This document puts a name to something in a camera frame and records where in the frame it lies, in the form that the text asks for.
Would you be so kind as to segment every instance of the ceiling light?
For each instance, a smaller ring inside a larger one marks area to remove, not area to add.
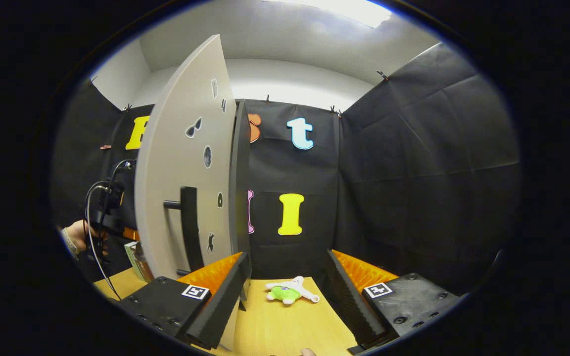
[[[341,14],[375,29],[391,16],[391,11],[366,0],[263,0],[267,2],[285,2],[287,4],[318,7],[326,11]]]

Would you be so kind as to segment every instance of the green plush toy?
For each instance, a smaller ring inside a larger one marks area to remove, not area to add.
[[[267,293],[267,299],[282,300],[283,304],[289,305],[296,302],[298,298],[305,297],[314,303],[318,303],[321,298],[303,288],[303,280],[303,277],[299,275],[291,281],[265,284],[265,288],[271,289]]]

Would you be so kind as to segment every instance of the wooden surface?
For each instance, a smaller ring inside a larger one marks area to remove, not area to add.
[[[347,349],[357,345],[355,337],[331,309],[314,280],[306,277],[303,286],[319,295],[321,301],[314,304],[300,298],[291,306],[265,298],[269,291],[265,284],[280,281],[288,279],[252,279],[244,302],[247,311],[238,311],[237,315],[235,349],[219,347],[208,352],[216,356],[299,356],[301,349],[309,348],[316,356],[350,356]],[[111,282],[120,297],[145,285],[133,269],[111,277]],[[107,297],[115,298],[104,280],[95,284]]]

